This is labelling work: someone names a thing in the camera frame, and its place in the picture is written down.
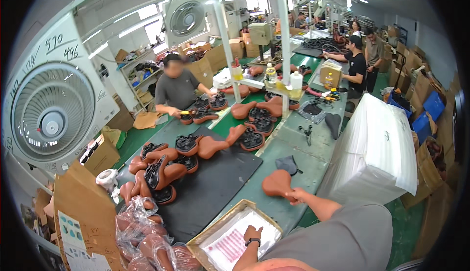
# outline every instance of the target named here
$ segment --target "black wristband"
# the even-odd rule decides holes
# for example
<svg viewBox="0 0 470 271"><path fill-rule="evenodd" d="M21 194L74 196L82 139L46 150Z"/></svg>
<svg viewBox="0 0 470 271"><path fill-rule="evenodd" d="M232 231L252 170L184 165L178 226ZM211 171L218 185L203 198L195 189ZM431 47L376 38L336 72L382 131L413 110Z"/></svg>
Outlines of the black wristband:
<svg viewBox="0 0 470 271"><path fill-rule="evenodd" d="M257 241L258 242L258 248L261 247L261 239L249 239L246 243L245 246L247 247L251 242Z"/></svg>

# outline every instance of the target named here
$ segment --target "cap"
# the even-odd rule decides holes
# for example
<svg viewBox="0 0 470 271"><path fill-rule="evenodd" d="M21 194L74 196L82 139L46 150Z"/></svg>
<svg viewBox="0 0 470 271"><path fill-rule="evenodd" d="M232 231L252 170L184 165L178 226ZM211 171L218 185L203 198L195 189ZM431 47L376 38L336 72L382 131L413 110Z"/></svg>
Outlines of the cap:
<svg viewBox="0 0 470 271"><path fill-rule="evenodd" d="M357 49L362 49L362 39L359 36L352 35L349 37L351 44L355 44Z"/></svg>

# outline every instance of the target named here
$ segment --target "blue plastic crate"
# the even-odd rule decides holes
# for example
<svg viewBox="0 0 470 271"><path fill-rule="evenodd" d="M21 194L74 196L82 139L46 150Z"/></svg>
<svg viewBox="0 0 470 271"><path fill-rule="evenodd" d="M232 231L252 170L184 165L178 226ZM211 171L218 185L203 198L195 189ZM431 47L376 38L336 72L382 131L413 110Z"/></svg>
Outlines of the blue plastic crate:
<svg viewBox="0 0 470 271"><path fill-rule="evenodd" d="M428 136L436 138L431 132L431 125L429 124L429 118L426 116L426 111L421 113L420 116L412 124L414 132L418 135L419 145L421 145Z"/></svg>
<svg viewBox="0 0 470 271"><path fill-rule="evenodd" d="M398 108L402 108L402 109L405 111L405 113L406 113L406 115L407 115L407 118L409 118L409 117L411 116L411 111L406 110L405 108L403 108L402 106L400 106L400 104L396 103L396 102L393 100L392 96L393 96L393 91L390 92L390 96L388 97L387 104L394 105L394 106L396 106L396 107L398 107Z"/></svg>
<svg viewBox="0 0 470 271"><path fill-rule="evenodd" d="M432 91L429 98L424 102L423 107L432 117L432 120L436 121L441 115L445 106L444 103L439 98L439 94L436 91Z"/></svg>

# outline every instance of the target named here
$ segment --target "black t-shirt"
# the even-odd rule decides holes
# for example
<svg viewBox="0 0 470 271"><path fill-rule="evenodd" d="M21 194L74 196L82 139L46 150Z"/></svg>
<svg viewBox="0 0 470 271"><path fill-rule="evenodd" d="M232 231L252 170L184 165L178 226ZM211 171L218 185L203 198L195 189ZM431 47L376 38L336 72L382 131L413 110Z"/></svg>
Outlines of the black t-shirt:
<svg viewBox="0 0 470 271"><path fill-rule="evenodd" d="M353 82L349 82L349 87L355 89L358 92L364 91L365 83L366 83L366 58L364 58L363 53L357 54L353 57L352 51L349 51L344 55L344 57L349 61L349 75L356 76L356 73L362 74L362 83L356 84Z"/></svg>

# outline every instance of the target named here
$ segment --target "man in black t-shirt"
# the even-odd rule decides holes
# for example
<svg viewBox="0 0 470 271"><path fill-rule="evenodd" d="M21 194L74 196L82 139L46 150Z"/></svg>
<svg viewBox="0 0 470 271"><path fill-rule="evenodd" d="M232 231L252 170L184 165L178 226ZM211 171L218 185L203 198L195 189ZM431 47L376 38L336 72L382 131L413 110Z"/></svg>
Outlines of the man in black t-shirt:
<svg viewBox="0 0 470 271"><path fill-rule="evenodd" d="M366 82L366 59L362 53L362 40L358 36L350 36L346 45L349 52L345 55L333 55L325 53L326 58L338 61L349 61L349 74L343 74L343 78L349 81L348 99L358 99L362 96Z"/></svg>

